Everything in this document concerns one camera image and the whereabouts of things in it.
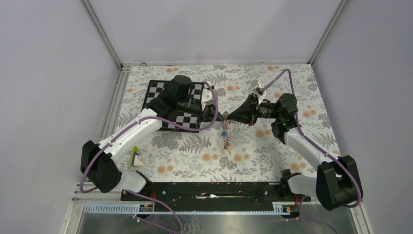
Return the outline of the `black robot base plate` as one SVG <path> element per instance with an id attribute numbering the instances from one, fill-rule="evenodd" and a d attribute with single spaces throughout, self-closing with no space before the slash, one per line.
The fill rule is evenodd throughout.
<path id="1" fill-rule="evenodd" d="M 175 204 L 269 203 L 294 207 L 301 194 L 289 191 L 280 182 L 148 182 L 138 195 L 123 191 L 122 201 L 153 202 L 157 199 L 171 207 Z"/>

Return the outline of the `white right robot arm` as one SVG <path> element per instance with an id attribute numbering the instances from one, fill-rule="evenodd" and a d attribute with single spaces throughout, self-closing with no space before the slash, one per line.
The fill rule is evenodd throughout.
<path id="1" fill-rule="evenodd" d="M 293 94 L 283 94 L 275 103 L 259 102 L 255 94 L 250 94 L 227 118 L 249 126 L 259 118 L 273 119 L 273 136 L 317 170 L 316 177 L 285 170 L 280 179 L 281 198 L 291 201 L 297 195 L 313 197 L 329 211 L 339 207 L 355 208 L 363 198 L 356 161 L 351 156 L 334 156 L 308 137 L 301 129 L 297 112 Z"/>

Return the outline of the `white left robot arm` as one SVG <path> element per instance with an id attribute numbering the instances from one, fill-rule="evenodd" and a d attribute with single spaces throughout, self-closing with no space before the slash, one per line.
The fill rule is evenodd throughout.
<path id="1" fill-rule="evenodd" d="M 189 128 L 173 121 L 172 114 L 184 112 L 197 116 L 205 125 Z M 107 193 L 113 189 L 131 191 L 139 200 L 146 200 L 151 194 L 150 185 L 140 172 L 130 172 L 118 167 L 126 152 L 142 139 L 162 128 L 163 123 L 190 132 L 210 128 L 219 116 L 218 95 L 213 85 L 205 81 L 199 99 L 192 95 L 192 80 L 176 75 L 167 86 L 160 88 L 157 97 L 142 109 L 141 113 L 117 133 L 94 143 L 88 141 L 82 148 L 79 185 L 81 193 L 99 190 Z"/>

